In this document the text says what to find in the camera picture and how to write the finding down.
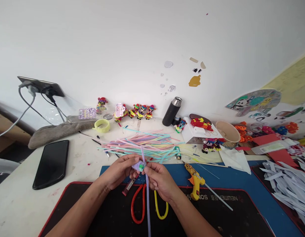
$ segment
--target power cord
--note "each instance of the power cord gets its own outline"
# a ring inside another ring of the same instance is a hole
[[[61,119],[63,120],[63,122],[65,122],[62,114],[67,118],[67,116],[61,111],[61,109],[57,106],[56,104],[56,101],[54,100],[54,95],[56,94],[56,92],[53,90],[53,89],[47,89],[46,92],[45,92],[46,96],[48,99],[50,99],[51,102],[49,102],[44,96],[43,94],[41,93],[42,97],[50,104],[54,105],[56,107],[56,109],[58,110],[59,112],[59,115],[61,117]]]
[[[53,103],[51,103],[51,102],[49,102],[45,97],[44,97],[44,94],[43,93],[41,93],[41,96],[44,98],[44,100],[46,100],[49,104],[51,104],[51,105],[54,105]],[[57,108],[59,109],[59,111],[65,116],[65,117],[67,117],[62,111],[61,111],[61,109],[57,106]]]
[[[29,86],[28,90],[29,90],[29,91],[31,90],[30,93],[35,93],[35,92],[33,92],[33,91],[35,91],[35,89],[33,88],[33,86]],[[9,131],[10,131],[19,121],[20,121],[20,119],[23,117],[23,115],[26,113],[26,111],[32,106],[32,104],[34,103],[34,101],[35,101],[35,96],[33,96],[32,102],[29,104],[29,106],[27,107],[27,109],[22,113],[22,115],[15,121],[15,123],[12,124],[12,126],[11,126],[8,130],[6,130],[5,132],[1,133],[1,134],[0,134],[0,137],[3,136],[4,134],[6,134],[7,132],[9,132]]]
[[[18,88],[18,93],[19,93],[19,95],[20,95],[20,97],[22,98],[22,100],[28,105],[28,106],[30,106],[36,113],[38,113],[38,115],[39,116],[41,116],[47,123],[49,123],[50,125],[53,125],[51,122],[49,122],[47,119],[45,119],[36,109],[34,109],[25,99],[24,99],[24,97],[22,96],[22,93],[21,93],[21,88],[22,87],[24,87],[23,85],[20,85],[19,86],[19,88]]]

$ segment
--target white wall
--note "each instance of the white wall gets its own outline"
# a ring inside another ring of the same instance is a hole
[[[304,54],[305,0],[0,0],[0,105],[16,116],[26,108],[16,76],[25,76],[58,83],[67,95],[56,98],[65,114],[104,96],[154,104],[154,115],[163,117],[180,96],[182,116],[254,122],[224,106]],[[207,67],[196,88],[188,83],[200,65],[189,57]],[[166,60],[173,67],[165,68]],[[176,91],[161,96],[171,84]],[[55,113],[41,96],[34,107],[48,118]],[[271,114],[293,108],[282,104]],[[23,121],[47,125],[33,111]]]

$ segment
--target yellow glue gun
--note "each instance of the yellow glue gun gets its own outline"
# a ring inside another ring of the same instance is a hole
[[[188,179],[191,182],[191,184],[193,184],[193,192],[191,193],[191,198],[197,201],[199,200],[199,185],[204,185],[205,180],[201,176],[199,176],[199,173],[196,172],[196,170],[191,165],[185,163],[184,161],[182,162],[184,163],[185,169],[192,176],[191,178]]]

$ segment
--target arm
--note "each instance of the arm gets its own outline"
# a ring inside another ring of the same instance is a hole
[[[126,176],[133,175],[134,170],[131,169],[131,166],[139,161],[139,157],[132,154],[118,158],[91,184],[46,236],[85,236],[108,193],[116,188]]]
[[[179,189],[163,165],[148,163],[142,174],[145,173],[149,176],[150,188],[157,190],[160,197],[171,205],[187,236],[221,236]]]

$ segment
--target desk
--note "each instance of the desk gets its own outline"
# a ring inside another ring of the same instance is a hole
[[[137,130],[138,119],[125,118],[122,126]],[[163,128],[165,133],[172,133],[173,138],[183,141],[181,134],[175,132],[173,126],[165,127],[162,120],[152,118],[140,121],[140,130],[148,131]],[[98,134],[95,130],[82,131],[84,134],[96,137],[99,135],[105,141],[123,138],[135,132],[127,131],[111,120],[111,130],[106,134]],[[69,140],[69,151],[66,176],[51,187],[33,190],[32,185],[44,147],[36,149],[12,174],[0,184],[0,237],[3,236],[38,236],[50,213],[55,207],[64,188],[73,181],[93,182],[100,174],[102,166],[111,165],[117,156],[107,155],[98,150],[99,146],[91,139],[77,133],[63,140]],[[201,153],[202,146],[197,146],[196,153]],[[218,152],[205,155],[215,162],[221,162]],[[266,156],[246,156],[248,160],[265,160]],[[188,156],[182,160],[189,162]],[[181,163],[169,160],[166,164]]]

